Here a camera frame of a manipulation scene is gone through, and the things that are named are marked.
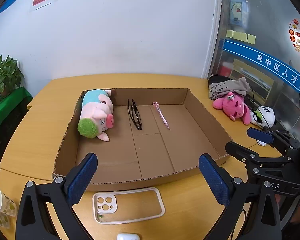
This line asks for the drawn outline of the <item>paper cup with green print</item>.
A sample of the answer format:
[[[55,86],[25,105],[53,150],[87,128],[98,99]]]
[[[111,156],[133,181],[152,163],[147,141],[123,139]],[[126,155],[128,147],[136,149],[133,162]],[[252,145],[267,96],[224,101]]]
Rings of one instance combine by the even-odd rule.
[[[17,216],[17,205],[13,200],[7,197],[0,189],[0,212],[5,213],[8,216]]]

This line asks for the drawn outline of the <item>shallow cardboard box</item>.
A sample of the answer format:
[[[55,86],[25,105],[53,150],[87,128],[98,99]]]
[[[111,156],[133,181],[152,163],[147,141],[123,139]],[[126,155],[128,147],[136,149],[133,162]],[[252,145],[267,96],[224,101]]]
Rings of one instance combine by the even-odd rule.
[[[138,107],[142,130],[128,113],[128,99]],[[229,155],[225,145],[230,136],[186,88],[117,88],[114,127],[108,142],[81,136],[77,125],[82,108],[80,96],[56,155],[54,176],[65,176],[88,153],[98,158],[98,168],[88,191],[119,191],[169,183],[199,173],[198,163],[207,153],[217,164]],[[168,130],[152,103],[156,101],[166,118]]]

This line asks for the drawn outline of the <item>pig plush toy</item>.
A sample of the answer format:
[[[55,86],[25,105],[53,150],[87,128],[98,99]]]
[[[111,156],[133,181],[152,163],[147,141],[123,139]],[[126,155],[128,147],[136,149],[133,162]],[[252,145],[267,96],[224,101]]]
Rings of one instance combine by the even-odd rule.
[[[106,130],[114,126],[114,107],[110,96],[110,89],[93,89],[85,93],[78,122],[78,131],[81,136],[109,141]]]

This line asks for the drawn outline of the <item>white earbuds case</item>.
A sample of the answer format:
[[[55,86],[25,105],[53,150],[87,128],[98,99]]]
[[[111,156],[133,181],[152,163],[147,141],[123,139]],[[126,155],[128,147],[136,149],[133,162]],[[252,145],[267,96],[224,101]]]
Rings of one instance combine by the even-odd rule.
[[[136,233],[119,233],[116,240],[140,240],[140,236]]]

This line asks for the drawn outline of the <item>black folded eyeglasses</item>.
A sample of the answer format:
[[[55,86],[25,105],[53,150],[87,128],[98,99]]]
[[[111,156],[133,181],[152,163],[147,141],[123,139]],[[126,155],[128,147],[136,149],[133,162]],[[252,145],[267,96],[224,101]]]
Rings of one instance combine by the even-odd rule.
[[[142,130],[142,122],[140,118],[140,113],[138,110],[138,107],[133,99],[128,99],[128,113],[130,116],[130,119],[132,120],[134,126],[138,131]]]

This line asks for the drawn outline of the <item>potted green plant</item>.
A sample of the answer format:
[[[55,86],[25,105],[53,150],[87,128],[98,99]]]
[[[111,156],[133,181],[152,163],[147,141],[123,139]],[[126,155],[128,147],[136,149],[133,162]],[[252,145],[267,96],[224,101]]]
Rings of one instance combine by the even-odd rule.
[[[20,88],[23,79],[18,60],[9,55],[4,60],[0,55],[0,101],[16,88]]]

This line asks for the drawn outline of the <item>cartoon sheep poster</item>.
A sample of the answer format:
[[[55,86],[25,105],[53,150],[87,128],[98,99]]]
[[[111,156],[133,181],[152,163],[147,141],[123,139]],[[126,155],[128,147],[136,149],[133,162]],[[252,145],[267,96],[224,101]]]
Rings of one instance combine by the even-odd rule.
[[[229,23],[246,28],[248,25],[249,8],[247,0],[230,0]]]

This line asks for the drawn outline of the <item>green cloth covered bench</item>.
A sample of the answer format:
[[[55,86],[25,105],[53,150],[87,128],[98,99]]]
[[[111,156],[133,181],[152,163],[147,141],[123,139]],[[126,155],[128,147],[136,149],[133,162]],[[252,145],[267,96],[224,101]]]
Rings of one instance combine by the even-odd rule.
[[[33,97],[26,88],[20,87],[0,101],[0,125],[24,99],[29,103]]]

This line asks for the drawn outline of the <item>white clear phone case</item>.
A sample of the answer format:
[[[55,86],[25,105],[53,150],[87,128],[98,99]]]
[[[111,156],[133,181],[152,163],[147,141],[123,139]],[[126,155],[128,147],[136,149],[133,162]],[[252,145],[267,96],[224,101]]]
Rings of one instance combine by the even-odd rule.
[[[97,192],[93,195],[93,211],[96,222],[117,225],[159,218],[166,210],[159,190],[148,187]]]

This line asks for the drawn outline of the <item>pink plush toy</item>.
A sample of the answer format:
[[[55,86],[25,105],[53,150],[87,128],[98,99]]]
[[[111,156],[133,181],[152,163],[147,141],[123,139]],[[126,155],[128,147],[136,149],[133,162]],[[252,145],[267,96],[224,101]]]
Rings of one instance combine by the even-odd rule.
[[[214,100],[212,106],[222,110],[232,121],[241,119],[245,125],[251,123],[250,109],[239,94],[229,92],[224,97]]]

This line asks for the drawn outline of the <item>pink transparent cartoon pen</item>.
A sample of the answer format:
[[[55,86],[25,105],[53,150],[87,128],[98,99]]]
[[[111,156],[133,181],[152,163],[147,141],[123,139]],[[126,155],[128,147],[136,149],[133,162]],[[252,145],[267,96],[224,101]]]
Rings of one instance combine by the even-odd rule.
[[[162,111],[161,111],[161,109],[160,109],[159,104],[158,104],[156,101],[154,101],[154,102],[152,103],[152,105],[153,105],[153,107],[157,110],[157,112],[159,113],[160,118],[162,119],[162,122],[164,123],[165,127],[166,127],[168,130],[170,130],[170,126],[169,126],[169,124],[168,124],[166,118],[164,117],[164,115],[163,115],[163,113],[162,113]]]

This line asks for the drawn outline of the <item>grey folded cloth bag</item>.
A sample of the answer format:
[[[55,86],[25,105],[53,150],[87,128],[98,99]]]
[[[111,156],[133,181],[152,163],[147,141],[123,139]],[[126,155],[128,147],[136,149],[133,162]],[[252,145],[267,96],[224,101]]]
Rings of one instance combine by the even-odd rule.
[[[251,89],[245,77],[233,80],[222,75],[211,75],[208,79],[209,99],[222,98],[229,92],[236,93],[243,97],[247,96]]]

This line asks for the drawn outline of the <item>yellow sticky notes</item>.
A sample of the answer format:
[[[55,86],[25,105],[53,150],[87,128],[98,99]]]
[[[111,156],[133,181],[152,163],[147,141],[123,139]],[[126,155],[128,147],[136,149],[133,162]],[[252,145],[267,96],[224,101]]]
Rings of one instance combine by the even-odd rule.
[[[246,42],[249,44],[255,44],[256,43],[256,36],[255,35],[251,35],[251,34],[247,34],[247,33],[243,33],[240,31],[233,31],[233,30],[227,30],[226,31],[226,37],[227,38],[232,38],[234,40],[239,40],[242,42]]]

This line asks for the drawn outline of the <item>panda plush toy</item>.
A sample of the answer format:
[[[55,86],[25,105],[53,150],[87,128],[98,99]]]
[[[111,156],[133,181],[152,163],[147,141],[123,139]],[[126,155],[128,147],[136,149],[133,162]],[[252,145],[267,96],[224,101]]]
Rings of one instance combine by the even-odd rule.
[[[275,114],[272,108],[260,106],[250,112],[251,123],[258,127],[271,129],[275,124]]]

